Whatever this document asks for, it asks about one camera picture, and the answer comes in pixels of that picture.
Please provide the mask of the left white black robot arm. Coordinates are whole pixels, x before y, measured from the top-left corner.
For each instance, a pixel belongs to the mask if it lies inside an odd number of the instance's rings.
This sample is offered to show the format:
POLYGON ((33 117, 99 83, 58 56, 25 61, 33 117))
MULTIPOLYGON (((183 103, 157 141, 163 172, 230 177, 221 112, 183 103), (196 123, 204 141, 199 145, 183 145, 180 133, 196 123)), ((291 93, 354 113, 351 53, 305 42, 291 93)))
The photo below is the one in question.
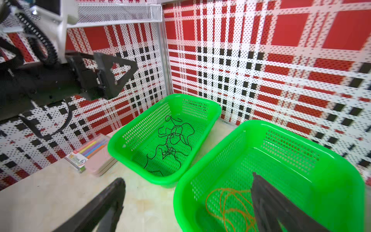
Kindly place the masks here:
POLYGON ((1 2, 1 21, 14 16, 22 25, 37 63, 25 62, 21 50, 1 39, 1 49, 13 57, 1 63, 1 123, 21 120, 38 138, 45 135, 24 113, 52 107, 79 95, 87 100, 115 98, 138 70, 135 61, 67 51, 67 25, 78 22, 75 1, 30 1, 26 11, 18 1, 1 2))

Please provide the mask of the left green plastic basket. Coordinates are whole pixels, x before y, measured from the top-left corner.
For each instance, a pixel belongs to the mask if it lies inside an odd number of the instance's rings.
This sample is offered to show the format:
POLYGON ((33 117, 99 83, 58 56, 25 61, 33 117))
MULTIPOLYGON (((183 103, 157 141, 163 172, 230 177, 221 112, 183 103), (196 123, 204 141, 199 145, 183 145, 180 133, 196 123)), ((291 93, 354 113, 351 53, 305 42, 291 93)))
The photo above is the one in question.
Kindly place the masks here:
POLYGON ((190 168, 221 113, 214 101, 172 94, 117 131, 107 149, 149 183, 173 188, 190 168))

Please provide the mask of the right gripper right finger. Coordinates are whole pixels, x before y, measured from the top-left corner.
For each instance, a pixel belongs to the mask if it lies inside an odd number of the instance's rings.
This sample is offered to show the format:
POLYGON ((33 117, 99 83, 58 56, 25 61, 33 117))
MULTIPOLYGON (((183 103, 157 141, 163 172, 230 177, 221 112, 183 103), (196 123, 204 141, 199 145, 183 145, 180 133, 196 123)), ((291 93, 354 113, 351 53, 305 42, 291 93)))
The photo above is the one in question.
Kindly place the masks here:
POLYGON ((251 197, 260 232, 327 232, 328 229, 293 204, 284 194, 253 173, 251 197))

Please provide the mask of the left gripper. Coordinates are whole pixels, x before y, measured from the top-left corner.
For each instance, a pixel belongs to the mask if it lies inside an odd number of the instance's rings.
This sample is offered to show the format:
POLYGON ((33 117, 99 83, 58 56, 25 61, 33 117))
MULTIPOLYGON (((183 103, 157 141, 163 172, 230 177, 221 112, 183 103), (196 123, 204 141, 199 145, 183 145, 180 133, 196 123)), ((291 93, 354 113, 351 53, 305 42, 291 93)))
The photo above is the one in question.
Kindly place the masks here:
POLYGON ((77 76, 79 95, 87 100, 117 97, 138 71, 137 62, 103 53, 68 52, 65 58, 77 76), (84 60, 95 61, 97 70, 87 68, 84 60))

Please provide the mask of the middle green plastic basket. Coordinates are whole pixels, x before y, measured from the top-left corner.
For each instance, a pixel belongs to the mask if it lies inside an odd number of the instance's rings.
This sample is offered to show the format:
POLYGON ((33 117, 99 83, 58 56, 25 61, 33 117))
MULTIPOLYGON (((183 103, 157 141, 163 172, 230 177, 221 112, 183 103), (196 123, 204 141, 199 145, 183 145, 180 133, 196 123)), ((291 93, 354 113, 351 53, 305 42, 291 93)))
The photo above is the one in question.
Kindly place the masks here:
POLYGON ((332 150, 260 120, 242 123, 180 179, 174 192, 180 228, 256 232, 254 172, 328 230, 365 230, 365 183, 358 170, 332 150))

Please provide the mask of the green plastic basket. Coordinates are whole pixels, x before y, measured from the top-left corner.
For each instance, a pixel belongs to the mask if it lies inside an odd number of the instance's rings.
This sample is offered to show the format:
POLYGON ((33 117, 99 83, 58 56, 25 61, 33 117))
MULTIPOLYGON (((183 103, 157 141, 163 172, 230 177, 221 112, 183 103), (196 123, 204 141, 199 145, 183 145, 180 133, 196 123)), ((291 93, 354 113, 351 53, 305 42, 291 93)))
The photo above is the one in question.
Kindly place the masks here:
POLYGON ((254 172, 328 230, 365 230, 365 183, 358 170, 332 150, 260 120, 242 123, 180 179, 174 192, 180 228, 256 232, 254 172))
POLYGON ((117 131, 107 149, 149 183, 173 188, 190 168, 221 113, 214 101, 172 94, 117 131))

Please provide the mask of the colourful marker box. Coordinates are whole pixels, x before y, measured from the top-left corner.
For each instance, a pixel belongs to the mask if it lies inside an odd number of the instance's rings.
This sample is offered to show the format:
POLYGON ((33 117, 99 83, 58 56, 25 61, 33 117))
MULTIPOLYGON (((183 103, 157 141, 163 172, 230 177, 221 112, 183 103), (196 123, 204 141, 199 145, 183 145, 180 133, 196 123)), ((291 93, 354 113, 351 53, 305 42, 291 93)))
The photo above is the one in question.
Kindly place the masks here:
POLYGON ((87 171, 100 177, 117 162, 107 149, 110 139, 107 135, 99 134, 64 159, 79 173, 87 171))

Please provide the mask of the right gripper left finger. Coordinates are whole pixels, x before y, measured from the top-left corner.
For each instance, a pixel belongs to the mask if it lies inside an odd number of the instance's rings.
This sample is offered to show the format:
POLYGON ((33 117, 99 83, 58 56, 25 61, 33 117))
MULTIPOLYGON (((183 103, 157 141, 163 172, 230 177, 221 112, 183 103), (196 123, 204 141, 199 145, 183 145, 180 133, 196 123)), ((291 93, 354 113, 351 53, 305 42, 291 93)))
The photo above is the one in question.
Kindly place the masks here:
POLYGON ((114 232, 117 228, 126 194, 123 178, 115 179, 55 232, 114 232))

